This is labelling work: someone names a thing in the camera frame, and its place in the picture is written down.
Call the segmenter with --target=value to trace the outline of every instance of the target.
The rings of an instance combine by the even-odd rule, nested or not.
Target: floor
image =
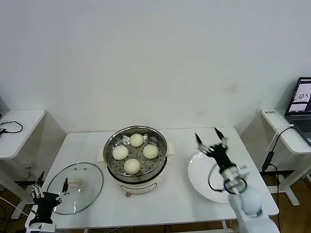
[[[263,177],[267,185],[276,185],[276,178],[274,176]],[[311,229],[311,185],[305,180],[299,180],[292,185],[292,190],[296,194],[300,205],[292,206],[288,201],[285,194],[279,195],[280,205],[280,224],[282,233],[309,233]],[[19,199],[10,191],[5,190],[0,192],[0,196],[13,204],[18,204]],[[6,220],[13,212],[13,207],[8,203],[0,200],[0,204],[5,208]],[[30,212],[30,206],[26,206],[24,211]],[[21,233],[25,232],[24,224],[26,218],[22,218],[18,221],[2,221],[4,219],[4,210],[0,208],[0,233]],[[271,219],[277,224],[277,216],[271,217]],[[237,226],[236,221],[232,221],[232,226]],[[202,231],[219,229],[222,227],[221,222],[203,222],[192,224],[177,224],[167,226],[146,226],[146,227],[133,227],[120,228],[120,231],[114,231],[111,233],[170,233],[170,232],[187,232],[187,231]],[[83,233],[83,230],[66,231],[73,233]],[[104,229],[94,229],[89,232],[104,233]]]

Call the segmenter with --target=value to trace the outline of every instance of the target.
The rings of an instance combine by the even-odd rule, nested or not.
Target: power cord
[[[276,175],[277,175],[277,195],[276,195],[276,205],[277,205],[277,208],[278,208],[278,214],[277,214],[277,223],[278,223],[278,230],[280,231],[281,233],[281,225],[280,225],[280,208],[279,208],[279,204],[278,204],[278,195],[279,195],[279,186],[280,186],[280,180],[278,178],[278,170],[277,170],[277,167],[273,164],[269,164],[271,166],[273,166],[276,170]]]
[[[23,183],[24,181],[26,181],[26,180],[28,180],[30,178],[30,176],[31,176],[31,167],[30,166],[27,167],[26,170],[29,170],[28,177],[23,179],[23,180],[21,180],[20,182],[18,182],[16,184],[21,184],[21,183]]]
[[[293,127],[293,126],[294,126],[294,125],[291,124],[291,125],[285,125],[285,126],[279,128],[279,129],[276,131],[276,133],[274,134],[274,136],[273,136],[273,138],[272,138],[270,144],[268,145],[266,151],[268,151],[268,149],[270,148],[271,144],[274,142],[274,139],[276,138],[277,134],[278,134],[280,131],[282,131],[282,130],[288,128],[288,127]]]
[[[273,156],[274,156],[274,152],[273,152],[273,151],[274,151],[274,149],[275,149],[275,147],[276,147],[276,144],[277,144],[277,142],[278,142],[278,139],[281,137],[282,133],[284,133],[285,131],[287,131],[287,130],[293,128],[293,127],[294,127],[294,125],[291,125],[290,127],[288,127],[288,128],[286,128],[286,129],[284,129],[283,131],[281,131],[280,134],[277,136],[276,142],[274,143],[274,145],[273,145],[273,147],[272,147],[272,150],[269,151],[269,153],[268,153],[268,155],[267,155],[267,157],[266,157],[266,159],[265,159],[265,161],[264,161],[264,163],[263,163],[263,165],[262,165],[262,171],[266,171],[266,169],[268,168],[268,166],[271,164],[272,158],[273,158]]]
[[[225,189],[215,189],[215,188],[213,188],[212,185],[210,184],[210,177],[211,177],[211,175],[212,175],[212,173],[213,173],[213,170],[216,168],[216,166],[217,166],[217,163],[215,163],[215,164],[213,165],[213,167],[211,168],[211,170],[209,171],[208,178],[207,178],[208,185],[209,185],[210,189],[213,190],[213,191],[215,191],[215,192],[224,192]]]
[[[23,213],[26,216],[29,216],[28,214],[24,213],[23,211],[21,211],[20,209],[18,209],[16,206],[14,206],[11,202],[7,201],[6,199],[0,197],[0,199],[4,200],[5,202],[9,203],[10,205],[12,205],[14,208],[16,208],[17,210],[19,210],[21,213]]]
[[[3,211],[4,211],[4,219],[2,219],[1,218],[1,220],[2,220],[2,222],[0,223],[0,225],[4,222],[4,221],[6,221],[5,219],[6,219],[6,211],[5,211],[5,208],[2,206],[2,205],[0,205],[0,207],[3,209]]]
[[[1,129],[0,128],[0,134],[1,133],[19,133],[19,132],[21,132],[23,130],[23,126],[20,123],[18,123],[17,121],[15,121],[15,120],[7,121],[7,122],[2,122],[2,123],[0,123],[0,125],[10,124],[10,123],[16,123],[17,125],[19,125],[20,126],[20,130],[14,131],[14,132],[10,132],[10,131],[7,131],[6,129],[3,129],[3,128]]]

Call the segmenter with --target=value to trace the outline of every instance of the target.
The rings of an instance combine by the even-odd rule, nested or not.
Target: white table
[[[220,130],[229,138],[228,155],[232,161],[249,167],[248,182],[260,192],[263,210],[268,215],[276,215],[278,208],[238,133],[232,127]],[[102,167],[104,186],[95,202],[74,215],[53,213],[56,228],[111,228],[235,219],[236,215],[229,204],[205,199],[192,187],[188,178],[188,163],[198,152],[194,132],[206,144],[213,144],[219,141],[214,129],[174,129],[160,132],[173,143],[175,157],[167,164],[165,179],[159,187],[150,193],[127,198],[107,169]],[[99,148],[104,146],[112,134],[113,132],[68,134],[47,175],[43,190],[65,167],[80,162],[95,164]],[[34,214],[31,213],[25,226],[28,226],[33,217]]]
[[[27,139],[30,137],[31,133],[37,127],[40,120],[45,115],[44,110],[11,110],[11,111],[1,111],[2,118],[0,123],[7,121],[17,121],[23,126],[23,130],[19,133],[3,133],[0,136],[0,160],[6,160],[10,163],[16,170],[25,172],[25,168],[14,157],[17,156],[20,149],[23,147]],[[15,123],[0,125],[0,128],[6,128],[8,131],[18,131],[20,126]],[[30,193],[26,192],[20,186],[18,186],[9,176],[7,176],[3,171],[0,170],[0,184],[9,189],[16,196],[21,198],[18,205],[22,208],[25,204],[33,203]]]
[[[289,122],[284,117],[286,109],[263,109],[261,114],[270,124],[274,131],[289,125]],[[283,141],[288,150],[297,155],[311,154],[311,146],[301,137],[301,135],[295,129],[289,129],[285,131],[280,139]],[[306,161],[300,163],[298,169],[296,169],[286,179],[282,175],[279,175],[279,191],[285,193],[292,205],[299,205],[299,201],[293,191],[291,185],[297,180],[302,178],[308,171],[311,170],[311,156],[308,156]],[[277,186],[268,187],[271,193],[277,192]]]

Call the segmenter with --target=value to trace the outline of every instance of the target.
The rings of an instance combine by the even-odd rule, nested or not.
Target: small white item on lid
[[[154,159],[159,154],[159,149],[155,145],[147,145],[142,152],[147,159]]]
[[[133,147],[140,147],[144,143],[144,137],[141,134],[135,133],[130,137],[130,144]]]
[[[129,159],[124,164],[124,171],[127,175],[135,175],[140,171],[140,163],[137,159]]]
[[[87,181],[81,180],[81,179],[75,179],[75,178],[68,178],[68,188],[83,188],[86,186]]]
[[[128,149],[125,146],[117,146],[113,148],[112,156],[116,160],[125,159],[128,156]]]

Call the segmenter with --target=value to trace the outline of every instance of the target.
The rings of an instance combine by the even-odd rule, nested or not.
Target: white cable
[[[266,149],[266,151],[268,151],[269,150],[269,148],[270,148],[270,146],[272,145],[272,143],[274,142],[274,139],[276,138],[276,136],[281,132],[281,131],[283,131],[284,129],[286,129],[286,128],[289,128],[289,127],[293,127],[294,125],[293,124],[291,124],[291,125],[285,125],[285,126],[283,126],[283,127],[281,127],[281,128],[279,128],[277,131],[276,131],[276,134],[274,134],[274,136],[273,136],[273,138],[272,138],[272,140],[271,140],[271,142],[270,142],[270,144],[268,145],[268,147],[267,147],[267,149]]]
[[[7,201],[6,199],[0,197],[2,200],[6,201],[7,203],[9,203],[10,205],[12,205],[13,207],[15,207],[17,210],[19,210],[21,213],[23,213],[26,216],[29,216],[28,214],[26,214],[25,212],[21,211],[20,209],[18,209],[16,206],[14,206],[12,203],[10,203],[9,201]]]

